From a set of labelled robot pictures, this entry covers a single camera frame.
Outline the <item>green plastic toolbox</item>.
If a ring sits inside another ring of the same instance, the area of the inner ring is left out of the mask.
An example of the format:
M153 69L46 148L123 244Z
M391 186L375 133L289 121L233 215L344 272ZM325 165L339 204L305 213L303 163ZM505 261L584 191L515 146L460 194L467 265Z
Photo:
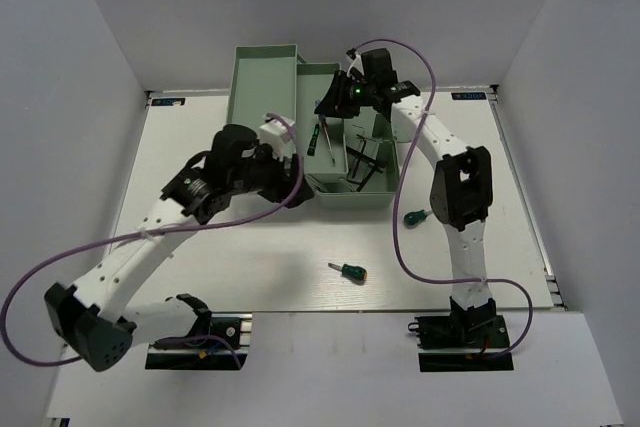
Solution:
M228 101L227 121L258 130L265 116L274 112L292 120L297 149L304 157L307 182L316 191L320 205L333 210L374 210L389 207L399 180L396 139L388 122L371 108L351 120L327 121L336 165L333 166L320 124L316 153L306 151L316 122L318 102L327 93L338 63L309 63L295 44L240 46L235 50L234 70ZM356 146L355 137L389 140L394 145L394 171L387 174L386 189L371 182L364 192L351 190L346 147Z

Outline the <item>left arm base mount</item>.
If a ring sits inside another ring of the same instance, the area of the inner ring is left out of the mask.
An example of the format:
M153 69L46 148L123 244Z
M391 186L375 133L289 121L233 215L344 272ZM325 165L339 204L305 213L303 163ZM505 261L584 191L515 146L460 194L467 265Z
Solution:
M148 371L239 371L247 360L251 314L213 314L195 340L156 342L147 349Z

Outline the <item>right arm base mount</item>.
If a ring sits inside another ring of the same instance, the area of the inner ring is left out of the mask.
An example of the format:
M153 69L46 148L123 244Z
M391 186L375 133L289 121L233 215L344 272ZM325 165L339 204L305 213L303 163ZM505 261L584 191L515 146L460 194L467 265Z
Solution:
M415 317L407 325L416 337L419 368L422 373L507 372L514 370L504 317L471 332L454 324L452 315Z

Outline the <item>slim black green screwdriver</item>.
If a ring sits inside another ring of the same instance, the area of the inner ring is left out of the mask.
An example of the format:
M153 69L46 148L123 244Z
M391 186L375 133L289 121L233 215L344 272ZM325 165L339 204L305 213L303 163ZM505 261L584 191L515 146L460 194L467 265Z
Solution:
M313 157L316 153L318 139L320 134L320 123L316 122L312 131L312 135L307 147L306 155Z

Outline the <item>medium brown hex key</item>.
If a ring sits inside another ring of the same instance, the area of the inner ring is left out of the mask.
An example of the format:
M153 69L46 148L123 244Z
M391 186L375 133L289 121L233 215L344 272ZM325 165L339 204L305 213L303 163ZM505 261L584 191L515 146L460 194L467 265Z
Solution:
M356 150L356 149L354 149L352 147L347 146L346 147L346 152L347 152L348 155L351 155L352 157L355 158L355 163L354 163L354 166L352 168L352 170L354 172L357 171L357 167L361 163L366 163L366 164L372 166L373 169L376 170L376 171L382 171L386 167L386 164L384 162L378 161L377 159L374 159L374 158L366 155L361 150Z

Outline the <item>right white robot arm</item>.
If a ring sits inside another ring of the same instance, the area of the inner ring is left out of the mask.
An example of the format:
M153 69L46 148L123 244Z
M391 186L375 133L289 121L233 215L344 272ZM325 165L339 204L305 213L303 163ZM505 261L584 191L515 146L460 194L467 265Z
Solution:
M363 53L351 49L352 63L335 73L317 112L352 119L373 108L410 136L410 152L420 152L433 169L429 203L444 228L452 274L450 314L430 321L427 330L456 346L472 346L484 338L496 318L496 305L486 280L484 231L493 202L491 155L451 132L431 111L433 96L422 98L410 81L401 81L385 48Z

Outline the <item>thin brown hex key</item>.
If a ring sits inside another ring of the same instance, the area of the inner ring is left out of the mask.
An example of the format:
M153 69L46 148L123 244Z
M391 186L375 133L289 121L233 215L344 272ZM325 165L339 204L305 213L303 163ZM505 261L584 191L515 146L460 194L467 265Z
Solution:
M366 150L366 148L367 148L367 138L366 138L365 136L363 136L362 134L357 134L357 135L356 135L356 138L359 140L359 147L358 147L358 150L361 150L361 151L363 151L363 152L365 153L365 150ZM377 172L376 170L374 170L374 169L373 169L373 167L372 167L372 166L370 166L370 165L368 165L368 164L366 164L366 163L361 163L361 164L357 167L357 171L356 171L356 172L352 171L352 177L353 177L353 179L356 179L356 176L357 176L357 174L358 174L359 168L360 168L360 166L361 166L362 164L364 164L364 165L366 165L367 167L369 167L369 168L370 168L369 174L373 174L373 173Z

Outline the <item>large brown hex key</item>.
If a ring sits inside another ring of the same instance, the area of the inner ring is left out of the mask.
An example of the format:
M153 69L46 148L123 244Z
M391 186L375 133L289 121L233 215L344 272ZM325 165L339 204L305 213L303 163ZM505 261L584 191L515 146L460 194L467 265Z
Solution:
M374 184L382 183L382 186L380 187L380 189L385 190L387 174L389 172L394 171L393 162L395 158L395 153L394 153L393 143L389 140L384 140L381 138L373 138L373 137L366 137L366 138L367 138L367 148L365 150L365 154L374 159L377 159L378 161L384 162L386 164L386 167L382 171L377 171L373 174L369 174L370 168L362 164L359 168L356 179L353 179L352 168L355 163L355 158L347 154L349 170L347 173L346 181L349 184L351 190L358 193L364 192L367 189L367 186L371 182L373 182ZM351 145L348 145L348 146L358 150L359 140L356 137L355 137L355 141L356 141L355 147L352 147Z

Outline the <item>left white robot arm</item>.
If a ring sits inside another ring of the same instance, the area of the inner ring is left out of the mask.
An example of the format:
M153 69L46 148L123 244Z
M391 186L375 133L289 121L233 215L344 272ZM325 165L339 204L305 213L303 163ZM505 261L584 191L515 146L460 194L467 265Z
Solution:
M231 350L212 330L212 312L197 297L182 293L135 306L138 290L195 234L215 229L213 219L237 196L256 194L273 212L312 199L296 141L294 96L252 94L253 125L232 116L211 146L194 154L161 189L135 231L109 240L111 250L70 285L54 283L44 301L55 332L92 370L114 367L139 344L161 349Z

